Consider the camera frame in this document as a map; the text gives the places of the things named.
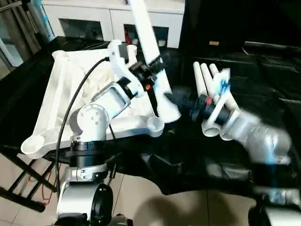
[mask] white pvc pipe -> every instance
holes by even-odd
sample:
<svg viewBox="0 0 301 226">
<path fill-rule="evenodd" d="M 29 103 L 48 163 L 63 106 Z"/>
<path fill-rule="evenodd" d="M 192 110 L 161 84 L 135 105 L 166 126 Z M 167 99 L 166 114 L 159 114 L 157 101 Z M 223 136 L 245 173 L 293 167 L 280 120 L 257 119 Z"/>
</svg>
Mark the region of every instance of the white pvc pipe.
<svg viewBox="0 0 301 226">
<path fill-rule="evenodd" d="M 220 127 L 218 127 L 214 122 L 219 115 L 220 111 L 222 110 L 222 107 L 224 106 L 228 96 L 229 96 L 230 91 L 227 91 L 224 95 L 221 96 L 220 100 L 217 102 L 215 109 L 211 113 L 209 119 L 205 122 L 202 123 L 202 131 L 203 134 L 206 136 L 206 134 L 212 134 L 212 130 L 215 130 L 217 134 L 220 133 Z"/>
<path fill-rule="evenodd" d="M 210 71 L 211 71 L 213 77 L 219 72 L 217 67 L 215 66 L 215 64 L 210 64 L 209 68 L 210 68 Z M 226 101 L 226 107 L 229 108 L 230 110 L 239 109 L 239 106 L 237 105 L 237 103 L 231 93 L 229 94 L 229 97 Z"/>
<path fill-rule="evenodd" d="M 150 18 L 143 0 L 129 0 L 139 41 L 145 58 L 149 64 L 160 55 L 154 30 L 151 26 Z M 157 112 L 164 123 L 176 121 L 181 114 L 174 104 L 165 96 L 165 92 L 171 93 L 169 82 L 165 70 L 157 74 L 157 81 L 154 85 L 154 92 L 157 100 Z"/>
<path fill-rule="evenodd" d="M 196 78 L 198 96 L 200 96 L 201 94 L 207 95 L 206 85 L 198 62 L 193 63 L 193 70 L 194 70 L 194 76 Z"/>
<path fill-rule="evenodd" d="M 127 66 L 130 67 L 133 64 L 137 63 L 137 46 L 135 45 L 128 45 L 127 46 L 127 54 L 128 54 L 128 63 Z"/>
<path fill-rule="evenodd" d="M 209 69 L 205 63 L 201 64 L 201 70 L 204 77 L 204 81 L 207 87 L 208 95 L 213 98 L 214 102 L 217 102 L 219 99 L 219 95 L 215 94 L 214 88 L 213 88 L 213 80 L 211 77 L 211 74 L 209 72 Z"/>
<path fill-rule="evenodd" d="M 207 89 L 204 81 L 204 76 L 202 74 L 200 65 L 198 62 L 193 63 L 193 69 L 194 69 L 194 75 L 196 78 L 196 85 L 197 85 L 197 91 L 198 91 L 198 96 L 201 94 L 207 95 Z M 207 123 L 207 121 L 202 122 L 202 131 L 203 134 L 206 137 L 215 137 L 220 133 L 221 127 L 215 123 L 211 123 L 210 125 Z"/>
</svg>

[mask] black cable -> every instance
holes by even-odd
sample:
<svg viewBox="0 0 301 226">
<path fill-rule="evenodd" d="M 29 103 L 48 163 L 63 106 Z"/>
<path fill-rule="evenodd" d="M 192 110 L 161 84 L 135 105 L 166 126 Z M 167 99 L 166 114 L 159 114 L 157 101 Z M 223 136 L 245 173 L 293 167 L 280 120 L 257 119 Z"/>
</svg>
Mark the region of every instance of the black cable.
<svg viewBox="0 0 301 226">
<path fill-rule="evenodd" d="M 80 89 L 82 88 L 82 86 L 84 85 L 85 81 L 87 80 L 88 76 L 92 73 L 92 71 L 99 65 L 101 64 L 102 62 L 104 61 L 109 61 L 109 58 L 106 57 L 104 59 L 101 59 L 100 61 L 98 61 L 88 72 L 87 74 L 85 75 L 85 77 L 83 78 L 83 80 L 80 82 L 77 90 L 75 91 L 70 103 L 69 103 L 69 106 L 66 110 L 66 113 L 65 113 L 65 116 L 64 116 L 64 119 L 63 119 L 63 122 L 62 122 L 62 125 L 61 125 L 61 129 L 60 129 L 60 132 L 59 132 L 59 135 L 58 135 L 58 139 L 57 139 L 57 143 L 56 143 L 56 150 L 55 150 L 55 175 L 56 175 L 56 191 L 57 191 L 57 200 L 59 199 L 60 197 L 60 192 L 61 192 L 61 189 L 60 189 L 60 171 L 59 171 L 59 167 L 58 167 L 58 159 L 59 159 L 59 149 L 60 149 L 60 144 L 61 144 L 61 140 L 62 140 L 62 135 L 63 135 L 63 130 L 64 130 L 64 127 L 65 127 L 65 124 L 67 122 L 67 118 L 68 118 L 68 115 L 70 113 L 70 110 L 72 108 L 72 105 L 77 97 L 77 95 L 79 94 L 79 91 Z"/>
<path fill-rule="evenodd" d="M 111 124 L 109 124 L 109 128 L 110 128 L 111 134 L 113 136 L 114 145 L 116 147 L 116 137 L 115 137 L 115 134 L 113 132 Z M 109 176 L 110 179 L 109 179 L 108 185 L 110 185 L 111 181 L 115 178 L 115 176 L 116 176 L 116 163 L 114 163 L 114 166 L 111 169 L 110 176 Z"/>
</svg>

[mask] cylindrical joint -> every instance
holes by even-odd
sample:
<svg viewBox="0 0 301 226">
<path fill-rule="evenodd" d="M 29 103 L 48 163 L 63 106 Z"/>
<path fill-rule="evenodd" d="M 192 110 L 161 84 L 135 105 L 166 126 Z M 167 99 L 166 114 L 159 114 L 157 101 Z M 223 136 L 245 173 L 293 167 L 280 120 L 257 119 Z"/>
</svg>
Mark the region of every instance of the cylindrical joint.
<svg viewBox="0 0 301 226">
<path fill-rule="evenodd" d="M 108 225 L 111 221 L 113 191 L 106 184 L 72 183 L 61 194 L 57 204 L 58 219 L 87 214 L 93 223 L 101 221 Z"/>
</svg>

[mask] tile floor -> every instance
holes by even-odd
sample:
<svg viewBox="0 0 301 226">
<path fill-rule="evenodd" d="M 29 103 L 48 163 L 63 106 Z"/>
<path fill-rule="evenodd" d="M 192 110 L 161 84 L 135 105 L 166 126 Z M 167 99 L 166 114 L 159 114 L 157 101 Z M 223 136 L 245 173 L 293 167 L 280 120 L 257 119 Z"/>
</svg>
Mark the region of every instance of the tile floor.
<svg viewBox="0 0 301 226">
<path fill-rule="evenodd" d="M 19 155 L 26 163 L 30 159 Z M 49 162 L 40 159 L 33 167 L 42 173 Z M 8 188 L 21 170 L 0 155 L 0 186 Z M 54 170 L 50 182 L 54 182 Z M 34 182 L 23 179 L 15 192 L 27 195 Z M 139 177 L 116 174 L 111 187 L 114 194 L 113 215 L 123 213 L 134 221 L 135 226 L 248 226 L 247 214 L 255 201 L 235 195 L 214 191 L 193 191 L 164 196 L 152 182 Z M 48 197 L 50 190 L 45 188 Z M 35 201 L 44 202 L 41 187 L 35 194 Z M 55 221 L 56 194 L 43 213 L 35 212 L 21 205 L 0 198 L 0 226 L 48 226 Z"/>
</svg>

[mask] black cloth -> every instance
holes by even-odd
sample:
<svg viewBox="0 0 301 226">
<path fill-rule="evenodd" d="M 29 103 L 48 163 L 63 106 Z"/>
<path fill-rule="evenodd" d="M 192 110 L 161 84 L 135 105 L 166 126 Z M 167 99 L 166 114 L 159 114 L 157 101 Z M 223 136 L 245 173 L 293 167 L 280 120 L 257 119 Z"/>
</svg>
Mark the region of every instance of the black cloth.
<svg viewBox="0 0 301 226">
<path fill-rule="evenodd" d="M 0 148 L 19 152 L 22 142 L 32 134 L 53 66 L 53 51 L 105 47 L 107 43 L 57 37 L 0 81 Z M 219 69 L 231 68 L 231 90 L 238 105 L 259 115 L 265 123 L 290 133 L 293 162 L 282 167 L 251 164 L 247 151 L 239 143 L 205 137 L 199 124 L 179 120 L 166 125 L 157 138 L 140 135 L 106 141 L 104 155 L 109 165 L 117 163 L 118 172 L 153 181 L 164 194 L 216 189 L 253 196 L 254 184 L 299 187 L 301 77 L 298 59 L 214 51 L 199 58 L 177 49 L 162 51 L 170 55 L 166 73 L 171 86 L 196 89 L 192 66 L 195 61 L 215 63 Z M 141 51 L 138 58 L 143 58 Z M 153 93 L 149 96 L 156 109 Z M 61 150 L 61 162 L 68 163 L 65 157 L 68 150 Z M 53 151 L 45 156 L 50 160 L 53 157 Z"/>
</svg>

